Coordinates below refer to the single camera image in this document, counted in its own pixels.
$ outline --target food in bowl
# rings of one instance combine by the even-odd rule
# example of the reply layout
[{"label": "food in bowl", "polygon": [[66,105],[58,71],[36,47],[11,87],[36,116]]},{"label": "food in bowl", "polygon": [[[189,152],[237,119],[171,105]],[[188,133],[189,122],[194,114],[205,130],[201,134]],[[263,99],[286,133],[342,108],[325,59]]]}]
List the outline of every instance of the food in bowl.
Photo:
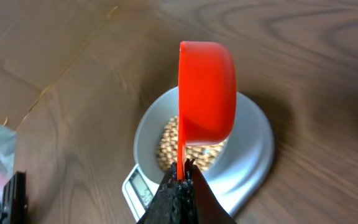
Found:
[{"label": "food in bowl", "polygon": [[[201,171],[208,170],[215,158],[221,153],[226,140],[212,146],[186,146],[186,158],[196,159]],[[162,170],[168,170],[172,162],[177,160],[178,154],[178,116],[172,117],[165,125],[160,144],[157,146],[156,156],[158,166]]]}]

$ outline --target wood grain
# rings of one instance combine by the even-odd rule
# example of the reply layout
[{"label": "wood grain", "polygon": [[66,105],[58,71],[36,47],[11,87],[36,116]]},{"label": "wood grain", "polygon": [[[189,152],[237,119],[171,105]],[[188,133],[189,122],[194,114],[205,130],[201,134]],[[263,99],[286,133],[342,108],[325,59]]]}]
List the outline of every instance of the wood grain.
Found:
[{"label": "wood grain", "polygon": [[133,223],[121,184],[181,40],[232,53],[276,158],[239,223],[358,223],[358,1],[125,1],[17,130],[32,223]]}]

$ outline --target red scoop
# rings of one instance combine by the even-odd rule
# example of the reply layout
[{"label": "red scoop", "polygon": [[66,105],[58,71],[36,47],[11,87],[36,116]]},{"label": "red scoop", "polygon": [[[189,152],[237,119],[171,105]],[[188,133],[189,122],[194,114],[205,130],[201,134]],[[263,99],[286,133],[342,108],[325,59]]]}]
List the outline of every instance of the red scoop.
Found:
[{"label": "red scoop", "polygon": [[214,42],[180,44],[178,180],[183,179],[185,145],[217,144],[227,138],[236,114],[233,59]]}]

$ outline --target wooden floor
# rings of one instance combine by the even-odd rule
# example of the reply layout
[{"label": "wooden floor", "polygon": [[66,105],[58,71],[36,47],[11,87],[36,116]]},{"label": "wooden floor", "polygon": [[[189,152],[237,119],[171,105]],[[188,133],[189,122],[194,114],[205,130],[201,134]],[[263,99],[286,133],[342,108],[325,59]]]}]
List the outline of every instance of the wooden floor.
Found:
[{"label": "wooden floor", "polygon": [[177,84],[182,40],[224,44],[273,127],[272,171],[238,223],[358,223],[358,1],[6,2],[17,124],[54,84],[17,129],[32,223],[134,222],[121,193],[134,133]]}]

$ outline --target scale platform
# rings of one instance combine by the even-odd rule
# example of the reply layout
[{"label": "scale platform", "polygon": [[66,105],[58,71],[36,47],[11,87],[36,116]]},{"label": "scale platform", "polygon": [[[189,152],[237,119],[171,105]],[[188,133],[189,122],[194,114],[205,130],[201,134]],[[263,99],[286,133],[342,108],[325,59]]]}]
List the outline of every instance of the scale platform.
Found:
[{"label": "scale platform", "polygon": [[[264,180],[273,161],[273,133],[262,110],[237,93],[234,127],[214,169],[204,173],[216,199],[230,216],[248,200]],[[122,193],[138,221],[152,201],[158,184],[136,164],[122,185]]]}]

